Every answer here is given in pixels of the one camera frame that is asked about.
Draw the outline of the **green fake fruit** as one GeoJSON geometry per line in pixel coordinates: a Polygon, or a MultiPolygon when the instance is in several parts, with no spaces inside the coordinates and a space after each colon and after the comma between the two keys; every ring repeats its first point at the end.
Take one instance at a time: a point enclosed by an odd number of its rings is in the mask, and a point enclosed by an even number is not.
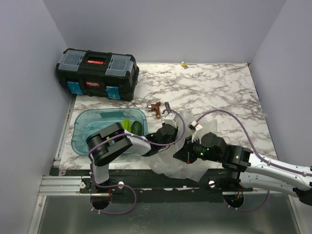
{"type": "Polygon", "coordinates": [[[131,127],[132,127],[132,122],[128,119],[124,119],[121,122],[122,127],[124,128],[124,130],[131,132],[131,127]]]}

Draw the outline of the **translucent white plastic bag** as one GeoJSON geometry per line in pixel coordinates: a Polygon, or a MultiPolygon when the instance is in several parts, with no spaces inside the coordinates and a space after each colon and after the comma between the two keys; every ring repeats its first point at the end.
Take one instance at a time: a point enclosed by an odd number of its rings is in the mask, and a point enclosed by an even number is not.
{"type": "Polygon", "coordinates": [[[217,163],[192,156],[183,148],[186,138],[193,136],[193,132],[188,125],[195,120],[195,117],[186,111],[179,111],[178,113],[182,116],[186,127],[185,131],[183,131],[182,121],[177,117],[177,136],[183,136],[182,139],[178,143],[166,146],[157,154],[148,157],[147,164],[156,174],[199,182],[207,170],[217,165],[217,163]]]}

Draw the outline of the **dark green fake avocado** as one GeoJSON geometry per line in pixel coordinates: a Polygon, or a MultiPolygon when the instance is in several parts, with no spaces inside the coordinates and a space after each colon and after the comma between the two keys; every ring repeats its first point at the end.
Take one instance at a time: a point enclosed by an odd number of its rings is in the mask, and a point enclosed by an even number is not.
{"type": "Polygon", "coordinates": [[[131,133],[141,136],[143,132],[143,126],[141,124],[141,122],[139,121],[134,121],[131,125],[131,133]]]}

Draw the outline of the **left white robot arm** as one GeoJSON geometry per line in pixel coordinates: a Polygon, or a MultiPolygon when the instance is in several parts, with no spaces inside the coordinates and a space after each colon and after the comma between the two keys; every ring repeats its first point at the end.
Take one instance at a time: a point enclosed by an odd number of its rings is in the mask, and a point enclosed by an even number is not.
{"type": "Polygon", "coordinates": [[[186,130],[183,122],[180,126],[163,123],[155,133],[138,136],[126,131],[121,123],[114,123],[87,137],[88,157],[93,177],[91,186],[98,192],[108,187],[109,164],[125,152],[149,157],[157,154],[162,148],[178,143],[186,130]]]}

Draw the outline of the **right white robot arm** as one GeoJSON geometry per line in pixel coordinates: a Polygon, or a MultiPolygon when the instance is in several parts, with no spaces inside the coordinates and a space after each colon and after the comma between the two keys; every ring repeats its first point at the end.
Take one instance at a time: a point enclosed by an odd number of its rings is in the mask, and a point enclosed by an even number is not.
{"type": "Polygon", "coordinates": [[[241,188],[260,188],[297,197],[300,202],[312,204],[312,169],[257,155],[248,148],[230,145],[213,133],[200,140],[185,139],[174,158],[187,164],[197,159],[221,163],[228,171],[224,179],[230,191],[241,188]]]}

